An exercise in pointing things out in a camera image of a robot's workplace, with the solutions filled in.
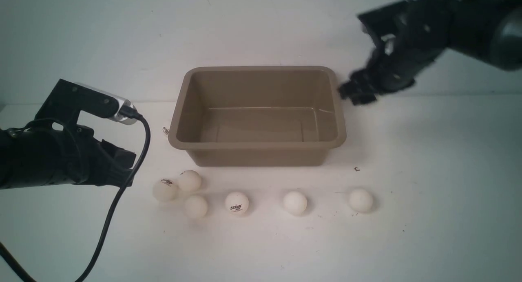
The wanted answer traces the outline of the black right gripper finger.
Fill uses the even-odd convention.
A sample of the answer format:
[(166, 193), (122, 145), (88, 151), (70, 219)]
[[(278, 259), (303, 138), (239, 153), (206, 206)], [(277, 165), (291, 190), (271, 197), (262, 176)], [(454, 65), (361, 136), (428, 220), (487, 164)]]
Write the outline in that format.
[(338, 93), (341, 99), (351, 99), (353, 91), (371, 91), (373, 92), (371, 83), (368, 81), (366, 70), (357, 70), (351, 73), (348, 81), (342, 83), (338, 87)]
[(351, 103), (354, 106), (372, 104), (377, 101), (376, 94), (371, 91), (353, 91), (351, 93)]

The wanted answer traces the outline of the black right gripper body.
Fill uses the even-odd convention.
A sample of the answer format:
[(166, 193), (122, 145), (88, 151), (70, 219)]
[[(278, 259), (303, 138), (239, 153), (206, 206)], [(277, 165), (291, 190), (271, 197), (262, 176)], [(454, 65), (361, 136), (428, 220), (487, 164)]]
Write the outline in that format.
[(400, 0), (357, 17), (375, 45), (366, 66), (357, 72), (364, 93), (411, 87), (449, 40), (449, 11), (437, 0)]

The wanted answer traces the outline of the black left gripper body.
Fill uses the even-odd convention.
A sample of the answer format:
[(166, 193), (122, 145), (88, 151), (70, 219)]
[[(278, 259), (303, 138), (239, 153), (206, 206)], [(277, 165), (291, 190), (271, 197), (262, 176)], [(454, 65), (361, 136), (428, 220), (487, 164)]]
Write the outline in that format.
[(77, 126), (77, 139), (86, 167), (81, 170), (80, 182), (75, 184), (124, 187), (137, 155), (108, 141), (95, 139), (94, 130), (87, 126)]

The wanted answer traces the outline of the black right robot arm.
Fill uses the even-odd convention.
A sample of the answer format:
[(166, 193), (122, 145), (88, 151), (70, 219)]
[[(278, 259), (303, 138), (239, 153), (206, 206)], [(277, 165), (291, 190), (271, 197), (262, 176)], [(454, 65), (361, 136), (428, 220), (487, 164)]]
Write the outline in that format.
[(521, 0), (398, 0), (360, 13), (374, 49), (338, 93), (357, 106), (406, 90), (446, 49), (520, 70), (521, 14)]

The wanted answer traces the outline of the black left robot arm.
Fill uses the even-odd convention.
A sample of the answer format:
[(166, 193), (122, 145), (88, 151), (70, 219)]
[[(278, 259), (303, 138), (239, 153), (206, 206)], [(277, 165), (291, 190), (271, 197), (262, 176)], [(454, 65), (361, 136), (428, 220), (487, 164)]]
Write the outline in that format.
[(1, 189), (58, 184), (121, 187), (132, 172), (136, 154), (82, 125), (53, 128), (44, 119), (23, 128), (1, 130)]

